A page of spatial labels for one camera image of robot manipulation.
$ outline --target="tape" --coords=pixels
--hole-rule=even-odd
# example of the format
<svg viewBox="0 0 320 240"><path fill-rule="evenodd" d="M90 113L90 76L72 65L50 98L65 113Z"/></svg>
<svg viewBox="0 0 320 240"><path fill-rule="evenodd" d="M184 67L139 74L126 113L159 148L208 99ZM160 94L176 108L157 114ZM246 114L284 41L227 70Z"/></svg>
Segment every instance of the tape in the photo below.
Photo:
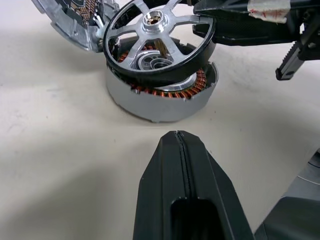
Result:
<svg viewBox="0 0 320 240"><path fill-rule="evenodd" d="M263 21L285 24L291 9L290 0L249 0L249 15Z"/></svg>

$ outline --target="black plastic housing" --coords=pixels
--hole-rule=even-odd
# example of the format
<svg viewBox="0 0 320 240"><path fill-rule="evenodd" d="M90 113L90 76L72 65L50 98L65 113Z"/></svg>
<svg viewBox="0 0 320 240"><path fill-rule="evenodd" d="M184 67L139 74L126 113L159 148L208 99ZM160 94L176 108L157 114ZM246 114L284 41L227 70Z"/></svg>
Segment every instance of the black plastic housing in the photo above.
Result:
<svg viewBox="0 0 320 240"><path fill-rule="evenodd" d="M170 131L139 184L133 240L253 240L235 189L201 140Z"/></svg>

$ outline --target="hub motor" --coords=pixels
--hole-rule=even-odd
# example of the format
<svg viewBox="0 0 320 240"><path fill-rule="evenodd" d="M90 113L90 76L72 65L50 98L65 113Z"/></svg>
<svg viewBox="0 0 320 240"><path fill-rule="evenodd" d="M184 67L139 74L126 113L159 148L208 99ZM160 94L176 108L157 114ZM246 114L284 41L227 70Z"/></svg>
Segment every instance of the hub motor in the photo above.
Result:
<svg viewBox="0 0 320 240"><path fill-rule="evenodd" d="M32 1L63 37L104 52L112 72L106 80L110 95L138 117L179 121L203 108L216 87L218 70L208 62L215 49L214 20L175 16L172 10L181 0L132 0L121 9L113 0ZM190 24L207 29L197 47L170 37L176 26ZM130 33L136 37L123 38Z"/></svg>

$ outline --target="hub center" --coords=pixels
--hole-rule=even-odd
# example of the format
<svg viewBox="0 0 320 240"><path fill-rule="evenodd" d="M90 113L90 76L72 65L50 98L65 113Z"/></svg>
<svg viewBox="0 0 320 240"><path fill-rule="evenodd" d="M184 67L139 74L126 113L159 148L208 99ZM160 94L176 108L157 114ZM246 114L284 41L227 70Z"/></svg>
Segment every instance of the hub center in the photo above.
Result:
<svg viewBox="0 0 320 240"><path fill-rule="evenodd" d="M142 29L150 34L162 32L166 25L166 16L160 10L150 11L142 19Z"/></svg>

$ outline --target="bolt hole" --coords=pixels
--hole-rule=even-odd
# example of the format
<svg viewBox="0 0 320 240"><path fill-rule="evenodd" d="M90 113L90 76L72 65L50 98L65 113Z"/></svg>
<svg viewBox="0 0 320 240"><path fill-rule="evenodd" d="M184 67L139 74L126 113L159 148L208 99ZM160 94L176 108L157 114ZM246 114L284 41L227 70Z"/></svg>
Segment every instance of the bolt hole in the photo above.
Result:
<svg viewBox="0 0 320 240"><path fill-rule="evenodd" d="M152 19L152 20L150 21L150 24L153 25L153 24L156 24L157 22L158 22L157 19Z"/></svg>

